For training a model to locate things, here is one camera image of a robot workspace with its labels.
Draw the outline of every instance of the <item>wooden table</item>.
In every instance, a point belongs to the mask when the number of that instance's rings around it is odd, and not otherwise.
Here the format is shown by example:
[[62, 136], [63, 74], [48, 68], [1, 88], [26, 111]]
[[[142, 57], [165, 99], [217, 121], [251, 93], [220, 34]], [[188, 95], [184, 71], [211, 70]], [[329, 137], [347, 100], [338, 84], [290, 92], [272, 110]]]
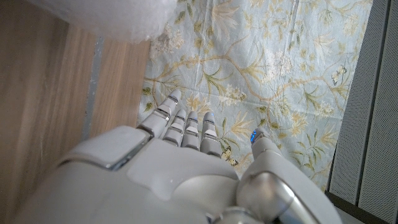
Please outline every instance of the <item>wooden table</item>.
[[136, 125], [149, 42], [89, 34], [24, 1], [0, 2], [0, 223], [88, 136]]

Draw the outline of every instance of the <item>white plastic bag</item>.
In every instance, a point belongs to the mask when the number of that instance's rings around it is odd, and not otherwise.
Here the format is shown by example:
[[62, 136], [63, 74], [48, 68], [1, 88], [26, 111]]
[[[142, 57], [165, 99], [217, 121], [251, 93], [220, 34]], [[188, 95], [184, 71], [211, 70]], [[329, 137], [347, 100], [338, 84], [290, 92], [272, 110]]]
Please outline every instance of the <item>white plastic bag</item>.
[[95, 34], [129, 42], [154, 39], [177, 0], [28, 0]]

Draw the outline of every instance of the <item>perforated gray panel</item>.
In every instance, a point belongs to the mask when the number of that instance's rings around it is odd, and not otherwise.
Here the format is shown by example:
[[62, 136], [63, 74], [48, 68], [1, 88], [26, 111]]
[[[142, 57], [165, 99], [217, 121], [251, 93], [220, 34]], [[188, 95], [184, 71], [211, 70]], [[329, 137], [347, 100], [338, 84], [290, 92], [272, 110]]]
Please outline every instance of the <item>perforated gray panel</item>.
[[382, 49], [387, 1], [374, 1], [359, 54], [338, 137], [329, 192], [355, 204], [379, 55]]
[[386, 43], [364, 166], [359, 207], [389, 222], [398, 210], [398, 2], [391, 2]]

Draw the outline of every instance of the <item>floral tablecloth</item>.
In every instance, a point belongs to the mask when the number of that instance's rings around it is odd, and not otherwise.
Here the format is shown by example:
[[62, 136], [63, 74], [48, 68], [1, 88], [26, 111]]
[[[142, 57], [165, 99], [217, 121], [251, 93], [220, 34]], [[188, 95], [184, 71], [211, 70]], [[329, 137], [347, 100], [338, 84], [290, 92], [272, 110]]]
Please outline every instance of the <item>floral tablecloth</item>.
[[139, 122], [178, 88], [182, 108], [199, 119], [214, 112], [223, 159], [239, 174], [253, 160], [249, 135], [263, 126], [324, 189], [371, 6], [178, 0], [151, 43]]

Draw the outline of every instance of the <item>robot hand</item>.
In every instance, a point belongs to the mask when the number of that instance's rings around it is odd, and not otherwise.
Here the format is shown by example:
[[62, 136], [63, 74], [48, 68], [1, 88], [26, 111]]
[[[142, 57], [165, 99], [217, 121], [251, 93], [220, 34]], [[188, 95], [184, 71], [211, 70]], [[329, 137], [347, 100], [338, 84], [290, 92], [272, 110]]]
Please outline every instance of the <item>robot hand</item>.
[[68, 153], [15, 223], [341, 223], [325, 195], [263, 129], [239, 179], [221, 159], [213, 113], [178, 111], [173, 91], [137, 128], [118, 127]]

